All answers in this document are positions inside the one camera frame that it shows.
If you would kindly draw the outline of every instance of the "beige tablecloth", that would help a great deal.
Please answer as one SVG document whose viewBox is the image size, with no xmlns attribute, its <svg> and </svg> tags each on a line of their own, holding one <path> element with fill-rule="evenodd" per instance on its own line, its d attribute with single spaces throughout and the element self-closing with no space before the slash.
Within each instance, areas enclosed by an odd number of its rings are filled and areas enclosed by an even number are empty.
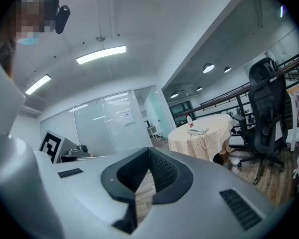
<svg viewBox="0 0 299 239">
<path fill-rule="evenodd" d="M 169 149 L 192 157 L 213 161 L 217 153 L 225 154 L 229 147 L 232 118 L 228 114 L 215 114 L 194 120 L 194 127 L 209 128 L 206 135 L 189 135 L 189 124 L 175 129 L 168 135 Z"/>
</svg>

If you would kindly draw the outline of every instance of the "black office chair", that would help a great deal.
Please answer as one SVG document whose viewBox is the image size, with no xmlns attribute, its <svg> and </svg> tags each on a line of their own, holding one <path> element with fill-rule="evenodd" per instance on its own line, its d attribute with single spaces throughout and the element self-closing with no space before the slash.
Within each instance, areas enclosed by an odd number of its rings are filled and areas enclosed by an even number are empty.
<svg viewBox="0 0 299 239">
<path fill-rule="evenodd" d="M 249 71 L 251 89 L 248 96 L 256 119 L 256 126 L 247 130 L 246 118 L 240 115 L 234 116 L 234 119 L 238 120 L 241 125 L 245 146 L 247 145 L 253 152 L 252 157 L 241 159 L 238 167 L 241 167 L 242 162 L 260 160 L 254 185 L 259 181 L 263 160 L 267 159 L 281 165 L 281 172 L 284 169 L 284 163 L 275 155 L 285 146 L 288 135 L 284 120 L 286 81 L 285 76 L 277 70 L 271 58 L 264 58 L 254 64 Z M 276 139 L 276 129 L 280 134 L 276 126 L 279 126 L 281 130 L 282 137 L 279 139 Z"/>
</svg>

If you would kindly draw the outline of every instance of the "black slot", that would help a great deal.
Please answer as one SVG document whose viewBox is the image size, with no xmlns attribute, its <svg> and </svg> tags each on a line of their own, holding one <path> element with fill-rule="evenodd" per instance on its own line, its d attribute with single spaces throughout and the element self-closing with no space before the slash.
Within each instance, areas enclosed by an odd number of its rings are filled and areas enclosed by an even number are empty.
<svg viewBox="0 0 299 239">
<path fill-rule="evenodd" d="M 262 220 L 235 190 L 229 189 L 221 191 L 219 194 L 244 230 L 252 228 Z"/>
<path fill-rule="evenodd" d="M 75 168 L 75 169 L 72 169 L 72 170 L 59 172 L 58 174 L 59 174 L 60 178 L 62 179 L 62 178 L 68 177 L 68 176 L 78 174 L 78 173 L 83 173 L 83 171 L 80 168 Z"/>
</svg>

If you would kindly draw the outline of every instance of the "water bottle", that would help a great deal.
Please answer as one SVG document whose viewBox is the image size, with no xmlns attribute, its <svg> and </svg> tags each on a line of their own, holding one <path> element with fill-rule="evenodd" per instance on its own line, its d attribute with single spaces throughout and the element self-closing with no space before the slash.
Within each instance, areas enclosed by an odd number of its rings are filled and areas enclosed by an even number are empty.
<svg viewBox="0 0 299 239">
<path fill-rule="evenodd" d="M 189 124 L 189 127 L 194 126 L 194 124 L 193 124 L 193 120 L 191 119 L 191 117 L 189 116 L 189 114 L 187 114 L 186 116 L 187 116 L 187 122 L 188 122 L 188 124 Z"/>
</svg>

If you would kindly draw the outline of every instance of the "black mesh vent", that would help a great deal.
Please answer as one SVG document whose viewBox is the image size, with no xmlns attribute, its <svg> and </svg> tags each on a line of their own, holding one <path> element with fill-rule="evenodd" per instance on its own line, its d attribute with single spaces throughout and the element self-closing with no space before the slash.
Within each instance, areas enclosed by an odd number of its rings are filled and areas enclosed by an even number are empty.
<svg viewBox="0 0 299 239">
<path fill-rule="evenodd" d="M 136 192 L 148 171 L 148 163 L 147 152 L 139 155 L 118 170 L 117 179 L 130 190 Z"/>
<path fill-rule="evenodd" d="M 156 192 L 168 187 L 177 179 L 177 168 L 170 162 L 153 152 L 150 153 L 149 161 L 149 170 L 154 179 Z"/>
<path fill-rule="evenodd" d="M 229 189 L 219 193 L 244 230 L 252 228 L 262 220 L 236 191 Z"/>
</svg>

